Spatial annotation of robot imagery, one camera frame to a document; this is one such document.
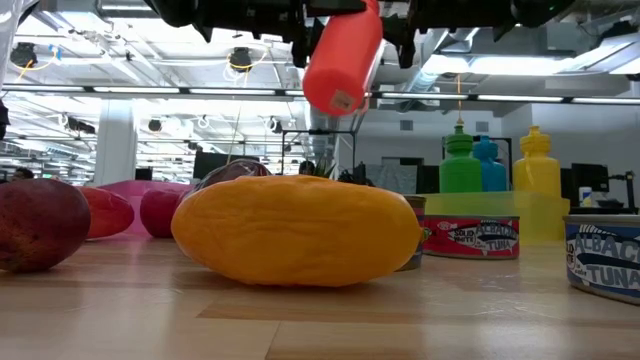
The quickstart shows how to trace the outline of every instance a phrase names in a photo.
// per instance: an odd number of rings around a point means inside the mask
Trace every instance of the computer monitor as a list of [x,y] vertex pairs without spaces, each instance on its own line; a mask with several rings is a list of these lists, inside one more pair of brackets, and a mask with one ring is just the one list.
[[571,171],[576,188],[588,186],[593,191],[609,192],[609,169],[606,166],[572,164]]

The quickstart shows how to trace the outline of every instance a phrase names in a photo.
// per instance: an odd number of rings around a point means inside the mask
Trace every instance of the person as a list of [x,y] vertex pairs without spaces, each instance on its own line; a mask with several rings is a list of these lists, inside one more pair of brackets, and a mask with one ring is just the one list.
[[17,168],[11,177],[11,181],[28,180],[33,179],[34,177],[33,171],[27,168]]
[[0,98],[0,140],[4,139],[4,136],[7,134],[7,126],[9,125],[11,125],[11,123],[9,123],[9,109],[4,106],[2,98]]
[[298,174],[300,175],[313,175],[316,171],[316,166],[311,161],[303,161],[298,168]]

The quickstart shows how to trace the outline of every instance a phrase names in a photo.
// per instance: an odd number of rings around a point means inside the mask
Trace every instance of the albacore tuna can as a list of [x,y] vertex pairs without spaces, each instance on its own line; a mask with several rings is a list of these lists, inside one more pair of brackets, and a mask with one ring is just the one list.
[[426,217],[429,255],[470,259],[516,259],[520,255],[518,217]]
[[628,215],[565,217],[572,286],[640,305],[640,220]]

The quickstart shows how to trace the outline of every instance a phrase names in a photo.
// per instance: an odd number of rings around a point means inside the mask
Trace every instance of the desk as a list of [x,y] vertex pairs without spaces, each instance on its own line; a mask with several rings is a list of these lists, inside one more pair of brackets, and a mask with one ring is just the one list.
[[0,274],[2,360],[638,359],[640,309],[569,287],[563,246],[423,259],[343,289],[249,287],[168,240]]

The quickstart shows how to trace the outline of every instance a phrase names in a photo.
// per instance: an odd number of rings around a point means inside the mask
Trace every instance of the yellow plastic container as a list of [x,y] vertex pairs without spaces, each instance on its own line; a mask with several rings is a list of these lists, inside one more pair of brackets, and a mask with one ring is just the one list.
[[560,163],[550,158],[551,137],[532,126],[529,135],[520,139],[524,159],[513,166],[516,191],[537,192],[551,197],[562,197]]
[[425,194],[425,215],[520,217],[520,244],[564,241],[569,200],[535,192]]

